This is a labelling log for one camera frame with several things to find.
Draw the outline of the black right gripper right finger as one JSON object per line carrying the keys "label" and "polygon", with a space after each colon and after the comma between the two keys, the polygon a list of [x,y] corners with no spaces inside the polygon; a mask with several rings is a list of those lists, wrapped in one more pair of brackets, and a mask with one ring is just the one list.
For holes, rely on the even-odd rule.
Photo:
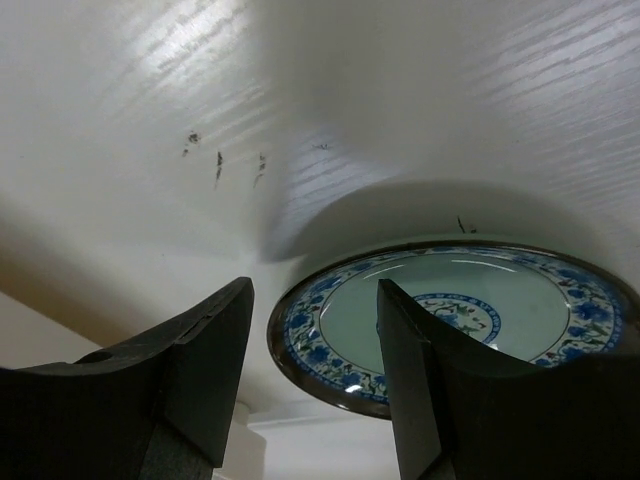
{"label": "black right gripper right finger", "polygon": [[497,351],[378,284],[379,338],[404,479],[635,479],[639,358],[553,368]]}

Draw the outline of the teal blue floral plate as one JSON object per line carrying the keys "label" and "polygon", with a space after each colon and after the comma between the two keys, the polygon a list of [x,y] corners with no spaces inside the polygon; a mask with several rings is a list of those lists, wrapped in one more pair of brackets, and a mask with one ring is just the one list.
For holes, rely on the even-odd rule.
{"label": "teal blue floral plate", "polygon": [[376,299],[383,279],[474,340],[538,366],[639,349],[639,296],[612,273],[529,246],[431,241],[357,254],[291,287],[267,327],[288,380],[342,410],[389,418]]}

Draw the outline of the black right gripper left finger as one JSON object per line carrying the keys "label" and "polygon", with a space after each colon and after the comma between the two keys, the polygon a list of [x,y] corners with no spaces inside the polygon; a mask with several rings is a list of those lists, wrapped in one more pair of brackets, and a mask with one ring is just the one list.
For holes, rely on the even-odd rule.
{"label": "black right gripper left finger", "polygon": [[1,372],[5,479],[209,479],[223,464],[254,287],[73,363]]}

